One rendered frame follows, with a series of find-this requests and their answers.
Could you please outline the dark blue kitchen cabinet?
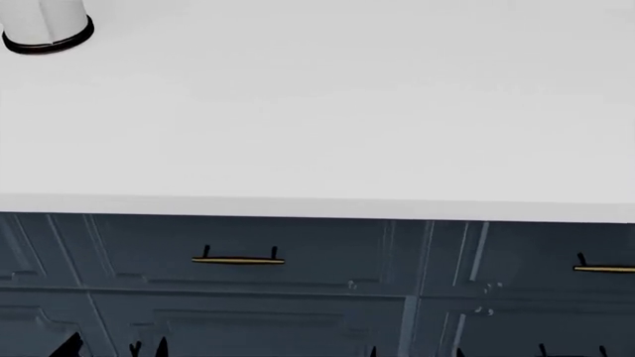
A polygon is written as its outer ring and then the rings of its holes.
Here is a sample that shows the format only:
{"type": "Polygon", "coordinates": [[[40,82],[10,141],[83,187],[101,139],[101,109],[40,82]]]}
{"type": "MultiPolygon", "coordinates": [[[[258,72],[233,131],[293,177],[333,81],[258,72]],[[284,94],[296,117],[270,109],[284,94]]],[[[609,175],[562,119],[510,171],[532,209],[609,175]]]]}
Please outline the dark blue kitchen cabinet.
{"type": "Polygon", "coordinates": [[[0,213],[0,357],[635,357],[635,224],[0,213]]]}

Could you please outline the dark blue cabinet door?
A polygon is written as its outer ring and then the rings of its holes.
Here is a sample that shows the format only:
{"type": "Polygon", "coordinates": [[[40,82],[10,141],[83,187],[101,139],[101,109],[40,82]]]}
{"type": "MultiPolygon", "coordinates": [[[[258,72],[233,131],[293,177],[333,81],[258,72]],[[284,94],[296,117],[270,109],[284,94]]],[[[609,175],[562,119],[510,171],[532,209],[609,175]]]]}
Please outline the dark blue cabinet door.
{"type": "Polygon", "coordinates": [[[116,348],[163,337],[170,357],[367,357],[398,353],[404,301],[380,297],[92,297],[116,348]]]}
{"type": "Polygon", "coordinates": [[[635,307],[588,302],[445,302],[431,309],[427,339],[436,357],[635,357],[635,307]]]}

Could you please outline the wide dark blue drawer front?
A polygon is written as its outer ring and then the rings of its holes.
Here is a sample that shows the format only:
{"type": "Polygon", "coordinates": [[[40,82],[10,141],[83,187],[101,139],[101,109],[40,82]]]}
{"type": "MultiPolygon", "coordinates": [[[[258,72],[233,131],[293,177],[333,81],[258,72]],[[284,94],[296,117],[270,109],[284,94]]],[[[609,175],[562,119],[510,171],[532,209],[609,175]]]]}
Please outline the wide dark blue drawer front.
{"type": "Polygon", "coordinates": [[[420,221],[211,216],[93,216],[77,265],[93,288],[410,294],[417,284],[420,221]],[[211,257],[268,257],[283,265],[198,264],[211,257]]]}

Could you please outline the white canister with dark base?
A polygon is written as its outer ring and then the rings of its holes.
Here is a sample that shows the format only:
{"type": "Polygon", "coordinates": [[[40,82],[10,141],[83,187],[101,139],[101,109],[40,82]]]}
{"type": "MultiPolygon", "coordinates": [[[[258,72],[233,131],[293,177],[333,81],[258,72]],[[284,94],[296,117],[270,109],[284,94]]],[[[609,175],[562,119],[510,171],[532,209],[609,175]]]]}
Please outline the white canister with dark base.
{"type": "Polygon", "coordinates": [[[23,56],[70,50],[94,34],[82,0],[0,0],[0,26],[7,50],[23,56]]]}

